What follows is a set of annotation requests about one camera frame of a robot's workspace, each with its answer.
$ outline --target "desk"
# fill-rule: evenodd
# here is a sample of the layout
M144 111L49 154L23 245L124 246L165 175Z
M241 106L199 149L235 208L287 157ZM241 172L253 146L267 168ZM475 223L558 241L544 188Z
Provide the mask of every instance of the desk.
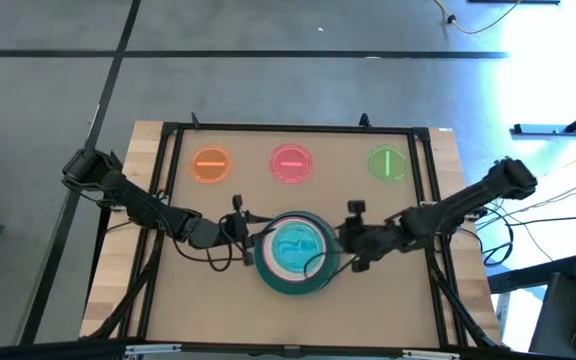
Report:
M153 163L159 146L162 126L163 123L161 122L137 122L126 155L123 170L124 173L127 175L129 180L144 189L147 189L150 184ZM192 152L189 150L194 149L195 145L203 143L200 139L202 136L201 134L201 132L196 132L196 134L193 134L190 137L184 135L184 142L179 161L179 168L181 171L187 171L186 160L189 156L192 156ZM220 139L222 139L221 141L225 141L226 143L231 140L237 141L237 139L227 139L228 134L226 133L219 135ZM464 186L463 174L461 171L454 134L448 129L431 129L430 138L435 159L439 189L442 195L446 197L458 190L461 190ZM278 140L289 141L291 139L281 138ZM308 145L311 148L316 147L319 140L311 140L312 142ZM323 139L322 141L330 141L330 144L332 144L333 140L334 139ZM416 145L417 151L420 154L419 165L421 169L423 192L426 195L425 197L428 199L430 198L430 182L428 172L426 171L426 163L423 157L423 147L420 142L417 142ZM173 137L168 139L166 146L169 149L172 149ZM172 151L166 151L165 153L161 174L168 174L171 153ZM166 176L161 176L159 180L160 186L163 188L166 183ZM192 197L192 194L196 192L190 191L191 189L189 190L189 187L193 186L193 184L187 182L187 179L184 179L183 177L177 177L175 183L176 186L175 191L173 192L172 205L180 206L183 204L183 206L186 207L197 208L199 199ZM204 212L209 218L213 218L217 214L223 214L229 211L229 196L233 194L229 193L227 195L228 197L225 197L225 194L219 194L220 198L223 198L222 200L224 204L220 204L217 207L210 207L207 210L202 208L197 208L197 210ZM410 195L407 195L406 192L403 191L398 193L398 196L406 197ZM257 199L250 199L250 196L244 194L245 208L249 208L260 215L264 215L262 211L257 209L263 204L256 204L256 202ZM403 207L410 205L413 204L401 203L401 206ZM384 205L373 200L367 201L367 207L370 211L371 208L381 208L384 207ZM393 208L388 211L394 213L397 210L397 208ZM345 206L341 207L340 211L339 214L335 214L335 219L338 219L337 221L341 221L343 217L346 216L344 213ZM126 220L127 218L125 214L113 214L109 226L119 224ZM371 222L378 221L377 219L372 218L367 218L367 220ZM81 335L87 335L101 325L106 316L110 314L114 306L116 306L125 294L135 254L138 233L139 229L136 226L128 225L109 232L106 235L91 288L90 297L86 306L86 313L81 326ZM151 235L148 242L152 243L153 238L154 234ZM484 329L488 336L490 336L494 341L499 342L500 336L497 329L497 321L493 312L488 281L481 262L477 241L468 235L457 233L453 237L451 248L457 284L462 301L475 321ZM389 266L401 266L401 264L404 264L406 267L399 268L403 271L397 272L395 275L391 274L391 277L388 279L389 281L392 279L395 283L399 282L399 285L401 286L410 286L410 291L408 292L409 295L407 297L404 296L405 294L397 293L396 286L393 286L392 288L381 286L381 291L362 293L361 296L355 296L354 298L348 299L351 294L344 292L343 289L345 287L365 286L365 284L370 283L370 281L365 281L365 279L367 279L366 277L362 280L361 277L366 275L352 274L350 272L340 275L340 277L336 279L338 284L334 284L333 282L326 289L322 290L322 292L328 292L328 294L334 293L336 296L334 297L335 301L341 304L339 306L335 306L334 304L331 305L332 310L330 307L326 308L335 316L322 314L324 312L320 310L323 308L316 307L318 305L312 305L317 302L314 299L319 296L319 293L313 295L313 301L303 299L294 300L294 298L280 294L264 293L263 296L265 297L263 299L267 302L266 304L270 304L269 306L274 306L272 304L282 301L284 302L281 304L282 307L297 306L297 310L295 310L296 312L287 314L284 317L285 320L288 320L289 325L284 324L284 327L269 330L267 326L270 326L270 324L263 321L264 316L259 317L259 319L249 316L248 319L251 319L250 321L238 322L236 324L229 323L227 321L228 319L222 319L223 321L221 321L219 327L212 325L203 326L205 325L204 322L208 322L208 324L211 322L215 322L215 324L219 322L220 319L218 317L215 318L216 308L214 305L217 303L227 306L231 301L234 301L238 307L232 309L232 312L237 312L238 310L243 313L246 311L252 311L249 307L242 308L246 305L245 302L241 300L244 299L244 297L242 297L241 294L233 293L233 291L237 291L238 283L242 287L257 286L253 280L241 275L245 274L245 271L255 271L254 267L244 268L241 264L234 264L226 273L215 274L211 272L206 264L190 263L180 258L176 253L174 253L174 249L172 251L171 249L171 242L169 240L165 241L155 290L155 299L151 309L147 333L148 340L221 343L247 342L255 344L307 344L322 346L438 347L435 324L427 321L428 316L433 316L432 302L430 301L429 296L410 296L410 293L414 293L414 291L418 291L418 294L421 294L424 291L429 292L428 274L425 265L421 267L419 266L420 259L423 260L422 251L406 255L398 253L395 254L395 252L393 252L392 254L389 254L388 258L382 259L377 265L375 265L371 271L365 273L370 275L371 272L373 272L374 275L370 276L374 277L380 276L379 274L385 276L384 274L387 275L387 273L384 273L384 271L389 270ZM415 274L405 274L405 270L410 272L410 269L415 269ZM420 279L423 278L423 285L421 285L421 282L416 284L412 281L411 283L414 284L408 284L402 280L409 276L417 276ZM214 297L201 298L201 296L197 296L197 294L210 294L211 291L214 290L214 287L205 286L205 284L211 283L212 281L219 281L220 286L228 286L229 291L231 291L230 294L234 294L232 295L232 299L221 298L215 300ZM180 292L179 289L175 289L179 283L190 285L190 287L185 287L183 288L184 291ZM266 288L254 288L255 296L258 296L258 293L266 290ZM388 302L384 304L383 301L375 300L379 298L386 299ZM136 328L140 317L141 302L141 298L138 298L135 302L133 315L131 317L131 326L128 333L130 335L136 334ZM203 305L205 306L205 309L199 310L201 309L202 303L206 304ZM364 312L371 311L371 309L365 309L366 304L374 306L375 309L372 310L377 310L374 314L374 318L362 319L353 316L353 310L356 310L355 312L360 312L360 310ZM379 306L388 306L392 311L379 313L380 309L377 308ZM428 311L424 314L419 311L421 309L424 309L424 311L428 309ZM445 299L443 299L443 311L446 318L449 341L450 343L455 343L456 336L452 321L452 313L450 306ZM220 314L219 316L230 316L229 314L232 312L218 313ZM299 314L302 313L306 314L307 317L304 318L303 315L299 316ZM317 319L317 321L322 321L307 324L306 326L310 327L310 325L312 325L312 327L318 329L318 331L312 333L304 331L302 334L301 332L296 333L292 330L292 327L299 326L300 329L305 329L303 325L304 321L308 320L308 317Z

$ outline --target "wooden tabletop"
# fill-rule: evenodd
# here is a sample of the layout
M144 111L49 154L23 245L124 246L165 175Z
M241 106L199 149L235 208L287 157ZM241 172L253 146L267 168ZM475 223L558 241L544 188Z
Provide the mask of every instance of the wooden tabletop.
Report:
M130 181L144 189L147 189L150 183L162 124L162 122L157 121L136 122L126 155L124 173ZM454 133L450 129L431 129L430 133L439 187L442 197L445 198L461 190L465 185L457 146ZM172 148L172 137L169 139L168 148ZM417 148L422 170L425 198L430 199L430 186L426 172L426 163L423 160L421 143L418 143ZM170 163L170 153L171 151L166 152L162 174L167 174L167 167ZM162 187L165 181L165 177L162 177L160 181ZM126 215L123 213L113 214L109 226L125 222L126 220ZM474 231L474 228L470 225L465 226ZM127 225L113 230L106 235L90 297L86 306L86 312L82 321L81 335L87 335L96 330L125 294L138 234L139 228L137 226ZM486 334L494 341L500 342L497 320L490 298L490 289L488 288L488 281L477 241L466 234L458 232L453 236L451 249L461 300ZM158 291L158 294L157 296L163 296L161 295L161 290ZM135 329L139 318L138 310L140 308L141 298L137 299L135 303L135 309L137 310L133 311L131 319L129 332L131 335L134 335L136 332ZM452 313L450 311L450 305L445 298L443 299L443 308L449 340L451 343L456 343ZM339 321L339 326L342 326L344 319L339 319ZM427 334L427 336L436 338L436 333ZM175 339L171 337L161 340L184 341L185 339ZM216 342L209 338L206 338L205 341ZM375 344L371 343L365 344L365 346L374 345Z

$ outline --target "gray floor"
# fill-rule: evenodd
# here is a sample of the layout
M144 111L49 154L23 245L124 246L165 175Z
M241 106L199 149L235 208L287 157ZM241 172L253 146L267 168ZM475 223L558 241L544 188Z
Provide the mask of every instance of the gray floor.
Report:
M576 32L559 44L558 20L574 27L576 2L563 2L520 6L499 27L466 36L443 29L431 0L144 0L129 49L551 51L558 45L565 53ZM469 28L507 8L447 5ZM0 0L0 48L114 49L129 7L126 0ZM529 26L535 18L541 26ZM576 52L568 55L126 59L98 148L123 158L135 120L187 121L191 111L204 122L290 124L355 124L367 112L375 125L454 128L468 182L504 155L544 174L571 151L568 145L576 152L576 140L513 140L507 129L576 119ZM61 168L86 138L109 66L109 59L0 58L0 222L7 225L0 235L0 345L16 341L65 194ZM39 341L77 336L97 214L80 202Z

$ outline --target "white cable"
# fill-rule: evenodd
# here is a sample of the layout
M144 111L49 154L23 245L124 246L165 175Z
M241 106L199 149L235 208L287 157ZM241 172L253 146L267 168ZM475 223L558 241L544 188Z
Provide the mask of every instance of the white cable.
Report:
M502 218L511 216L511 215L513 215L513 214L517 214L517 213L520 213L520 212L524 212L524 211L529 210L529 209L532 209L532 208L534 208L534 207L544 206L544 205L546 205L546 204L548 204L548 203L551 203L551 202L553 202L553 201L557 201L558 198L560 198L560 197L562 197L562 196L565 196L565 195L567 195L568 193L570 193L570 192L572 192L572 191L575 191L575 190L576 190L576 186L573 187L573 188L570 189L570 190L567 190L567 191L559 194L559 195L553 196L553 197L551 197L551 198L548 199L548 200L544 200L544 201L538 202L538 203L536 203L536 204L533 204L533 205L530 205L530 206L526 206L525 208L522 208L522 209L519 209L519 210L515 210L515 211L513 211L513 212L510 212L510 213L507 213L507 214L504 215L504 216L497 217L497 218L495 218L495 219L493 219L493 220L490 220L490 221L488 221L487 223L483 224L483 225L482 225L481 227L479 227L477 230L481 230L481 229L485 228L486 226L492 224L493 222L495 222L495 221L497 221L497 220L500 220L500 219L502 219Z
M435 2L435 4L437 4L437 6L439 6L439 8L441 9L441 12L443 12L444 15L448 18L449 24L455 25L457 30L461 31L464 34L472 35L472 34L480 33L482 31L486 31L486 30L490 29L491 27L497 25L497 23L500 22L503 18L505 18L506 15L510 14L510 12L513 11L517 7L517 5L519 5L521 3L522 0L517 0L517 2L515 2L515 5L513 5L510 9L508 9L508 11L506 11L503 15L501 15L499 17L499 19L493 21L492 24L485 26L479 30L474 30L474 31L465 30L464 28L459 26L459 24L457 24L457 17L454 14L450 14L448 12L448 10L446 9L446 6L444 6L444 4L441 2L441 0L433 0L433 1Z

